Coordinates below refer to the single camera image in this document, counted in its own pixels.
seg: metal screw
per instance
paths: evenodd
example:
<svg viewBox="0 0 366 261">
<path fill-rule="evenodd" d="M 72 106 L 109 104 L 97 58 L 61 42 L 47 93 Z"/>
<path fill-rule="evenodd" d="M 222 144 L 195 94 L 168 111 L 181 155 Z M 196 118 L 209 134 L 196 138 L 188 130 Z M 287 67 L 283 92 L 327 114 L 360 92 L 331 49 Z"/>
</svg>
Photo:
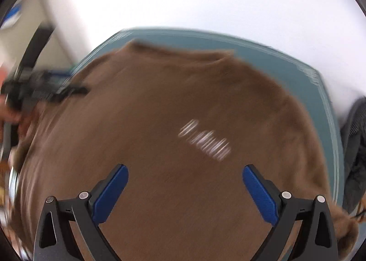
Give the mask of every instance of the metal screw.
<svg viewBox="0 0 366 261">
<path fill-rule="evenodd" d="M 288 191 L 282 192 L 282 197 L 285 199 L 290 199 L 292 197 L 291 193 Z"/>
<path fill-rule="evenodd" d="M 89 193 L 88 192 L 81 192 L 79 194 L 79 198 L 80 199 L 86 199 L 86 198 L 88 198 L 88 196 L 89 196 Z"/>
<path fill-rule="evenodd" d="M 319 195 L 319 196 L 317 197 L 317 199 L 318 199 L 318 201 L 319 201 L 320 203 L 324 203 L 324 202 L 325 202 L 325 198 L 324 198 L 322 195 Z"/>
<path fill-rule="evenodd" d="M 53 196 L 48 196 L 46 198 L 46 203 L 51 203 L 53 200 L 54 200 L 54 197 Z"/>
</svg>

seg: brown fabric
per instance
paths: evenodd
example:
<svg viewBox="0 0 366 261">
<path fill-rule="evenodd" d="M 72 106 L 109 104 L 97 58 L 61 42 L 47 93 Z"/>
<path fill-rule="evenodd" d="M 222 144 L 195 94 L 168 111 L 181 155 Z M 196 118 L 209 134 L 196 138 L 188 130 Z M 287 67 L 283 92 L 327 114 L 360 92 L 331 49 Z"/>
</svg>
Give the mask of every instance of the brown fabric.
<svg viewBox="0 0 366 261">
<path fill-rule="evenodd" d="M 242 182 L 253 163 L 280 190 L 323 194 L 340 257 L 351 250 L 358 227 L 331 202 L 308 114 L 231 52 L 132 42 L 75 80 L 91 92 L 45 108 L 21 170 L 13 220 L 29 246 L 47 196 L 73 198 L 123 163 L 129 182 L 101 225 L 122 260 L 250 260 L 270 230 Z M 195 135 L 179 137 L 191 120 L 197 132 L 225 139 L 227 156 L 205 153 Z M 82 253 L 91 260 L 83 245 Z"/>
</svg>

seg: person's hand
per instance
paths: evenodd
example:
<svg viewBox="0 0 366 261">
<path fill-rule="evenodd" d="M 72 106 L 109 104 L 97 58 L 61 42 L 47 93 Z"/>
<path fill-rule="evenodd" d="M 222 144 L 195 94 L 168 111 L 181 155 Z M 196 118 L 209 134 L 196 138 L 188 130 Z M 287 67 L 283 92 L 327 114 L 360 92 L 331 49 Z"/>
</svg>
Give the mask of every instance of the person's hand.
<svg viewBox="0 0 366 261">
<path fill-rule="evenodd" d="M 19 124 L 18 135 L 19 137 L 24 137 L 34 119 L 34 113 L 35 111 L 29 115 L 22 115 L 20 112 L 7 107 L 5 105 L 5 99 L 0 98 L 0 142 L 3 141 L 4 122 Z"/>
<path fill-rule="evenodd" d="M 5 99 L 0 99 L 0 142 L 3 141 L 4 122 L 19 124 L 22 116 L 20 112 L 10 109 L 5 105 Z"/>
</svg>

